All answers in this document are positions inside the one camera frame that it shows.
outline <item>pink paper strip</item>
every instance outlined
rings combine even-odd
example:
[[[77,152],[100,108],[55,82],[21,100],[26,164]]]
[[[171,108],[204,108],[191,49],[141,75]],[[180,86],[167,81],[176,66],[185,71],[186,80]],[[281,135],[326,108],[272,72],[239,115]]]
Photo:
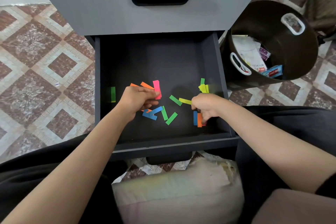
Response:
[[[155,91],[160,91],[160,95],[158,95],[155,99],[161,99],[162,95],[161,95],[161,90],[160,90],[160,82],[158,80],[153,81],[153,85],[154,85]]]

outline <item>drawer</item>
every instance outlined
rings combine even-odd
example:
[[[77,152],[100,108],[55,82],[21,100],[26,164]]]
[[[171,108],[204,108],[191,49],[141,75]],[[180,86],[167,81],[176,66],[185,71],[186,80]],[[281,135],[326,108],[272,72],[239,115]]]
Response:
[[[191,99],[200,93],[205,78],[210,93],[228,98],[225,76],[213,32],[105,35],[95,37],[96,83],[95,122],[98,123],[119,102],[125,87],[142,81],[159,80],[167,115],[178,114],[167,125],[160,113],[151,120],[137,112],[120,135],[113,156],[137,158],[185,151],[233,146],[237,137],[232,129],[221,129],[222,119],[212,118],[206,127],[193,125],[193,111],[169,99]],[[115,86],[116,103],[109,103],[109,87]]]
[[[50,0],[79,35],[229,29],[251,0],[188,0],[136,6],[132,0]]]

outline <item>left arm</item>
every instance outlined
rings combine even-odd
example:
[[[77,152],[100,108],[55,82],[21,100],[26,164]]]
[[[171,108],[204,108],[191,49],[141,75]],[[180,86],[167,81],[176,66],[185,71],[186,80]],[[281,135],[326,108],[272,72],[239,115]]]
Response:
[[[116,107],[2,223],[78,223],[124,127],[137,110],[157,105],[158,94],[127,87]]]

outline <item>right hand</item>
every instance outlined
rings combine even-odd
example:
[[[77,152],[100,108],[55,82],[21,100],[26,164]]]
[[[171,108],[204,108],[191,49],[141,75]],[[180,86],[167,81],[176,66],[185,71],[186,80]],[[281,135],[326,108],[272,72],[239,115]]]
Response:
[[[195,96],[191,99],[191,109],[200,109],[203,121],[206,122],[211,117],[218,117],[219,114],[216,111],[218,108],[218,102],[223,100],[223,98],[210,94],[210,93],[200,93],[198,96]]]

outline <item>blue paper strip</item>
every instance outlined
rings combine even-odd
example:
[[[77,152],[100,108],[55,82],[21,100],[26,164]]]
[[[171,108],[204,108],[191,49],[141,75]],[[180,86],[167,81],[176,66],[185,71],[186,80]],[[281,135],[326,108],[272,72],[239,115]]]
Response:
[[[150,115],[151,112],[146,113],[148,111],[148,109],[144,110],[142,115],[145,116],[146,118],[152,119],[152,120],[156,120],[158,117],[155,115]]]
[[[194,111],[194,126],[197,126],[197,111]]]
[[[149,112],[148,114],[150,115],[154,115],[158,112],[161,112],[163,110],[162,106],[158,107],[158,108],[155,108],[154,110],[152,110],[151,112]]]

